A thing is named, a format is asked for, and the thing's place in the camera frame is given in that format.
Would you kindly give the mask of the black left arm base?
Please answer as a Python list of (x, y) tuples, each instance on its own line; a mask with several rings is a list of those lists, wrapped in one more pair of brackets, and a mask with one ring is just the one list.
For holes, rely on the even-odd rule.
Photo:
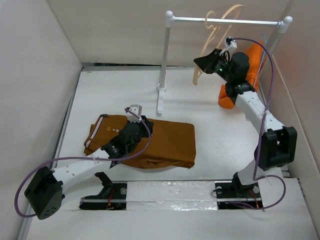
[(88, 195), (80, 199), (79, 208), (86, 211), (121, 211), (127, 209), (127, 182), (112, 182), (104, 172), (94, 174), (102, 184), (97, 195)]

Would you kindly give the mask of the beige plastic hanger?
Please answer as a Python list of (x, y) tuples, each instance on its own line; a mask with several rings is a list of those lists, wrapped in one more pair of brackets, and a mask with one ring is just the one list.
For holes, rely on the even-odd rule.
[[(221, 15), (220, 19), (231, 19), (231, 20), (237, 20), (239, 18), (239, 15), (241, 14), (242, 9), (244, 9), (246, 6), (243, 4), (235, 4), (232, 5), (230, 8), (228, 8), (223, 15)], [(216, 13), (214, 10), (210, 10), (204, 20), (204, 26), (205, 28), (210, 31), (202, 49), (199, 54), (200, 57), (203, 57), (205, 53), (209, 50), (209, 47), (219, 48), (223, 47), (224, 39), (227, 37), (229, 31), (232, 28), (232, 24), (227, 24), (226, 26), (223, 26), (222, 23), (209, 23), (210, 17), (215, 17)]]

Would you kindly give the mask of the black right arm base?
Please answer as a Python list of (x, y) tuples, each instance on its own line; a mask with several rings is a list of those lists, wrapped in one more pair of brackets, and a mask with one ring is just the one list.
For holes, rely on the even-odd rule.
[(216, 199), (219, 210), (260, 209), (263, 207), (258, 183), (237, 191), (230, 180), (215, 181), (211, 196)]

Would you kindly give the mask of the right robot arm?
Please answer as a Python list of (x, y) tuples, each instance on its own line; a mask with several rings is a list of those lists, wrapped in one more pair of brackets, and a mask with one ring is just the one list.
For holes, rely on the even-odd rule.
[(250, 59), (245, 53), (229, 54), (216, 48), (193, 61), (205, 74), (217, 74), (225, 80), (227, 97), (242, 110), (259, 134), (254, 159), (232, 179), (232, 193), (243, 197), (267, 173), (294, 161), (298, 133), (294, 127), (287, 127), (277, 120), (260, 101), (247, 80)]

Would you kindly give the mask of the orange garment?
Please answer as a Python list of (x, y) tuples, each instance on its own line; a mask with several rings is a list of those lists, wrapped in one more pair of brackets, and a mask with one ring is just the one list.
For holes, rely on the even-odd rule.
[[(249, 58), (249, 70), (247, 73), (246, 80), (254, 87), (255, 91), (258, 92), (259, 87), (259, 69), (260, 63), (263, 56), (264, 50), (257, 43), (253, 43), (245, 52)], [(227, 96), (226, 85), (223, 84), (220, 88), (218, 96), (218, 104), (221, 108), (231, 110), (234, 108), (234, 103)]]

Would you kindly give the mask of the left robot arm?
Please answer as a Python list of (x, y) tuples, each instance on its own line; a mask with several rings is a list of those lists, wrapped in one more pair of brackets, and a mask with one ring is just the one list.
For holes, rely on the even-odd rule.
[(44, 220), (61, 207), (65, 192), (78, 182), (106, 170), (106, 163), (112, 167), (133, 159), (143, 153), (134, 153), (143, 138), (151, 139), (154, 122), (144, 115), (132, 114), (118, 135), (98, 148), (89, 157), (74, 157), (72, 164), (49, 169), (49, 161), (36, 167), (26, 179), (30, 181), (24, 191), (34, 216)]

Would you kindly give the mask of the brown trousers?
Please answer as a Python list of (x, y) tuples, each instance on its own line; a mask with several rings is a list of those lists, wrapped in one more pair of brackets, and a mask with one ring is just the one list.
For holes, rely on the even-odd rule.
[[(137, 169), (165, 167), (192, 168), (196, 159), (195, 127), (190, 123), (148, 119), (153, 122), (152, 136), (147, 149), (137, 157), (122, 162)], [(84, 154), (91, 155), (118, 135), (127, 123), (124, 115), (101, 114), (90, 126), (84, 142)]]

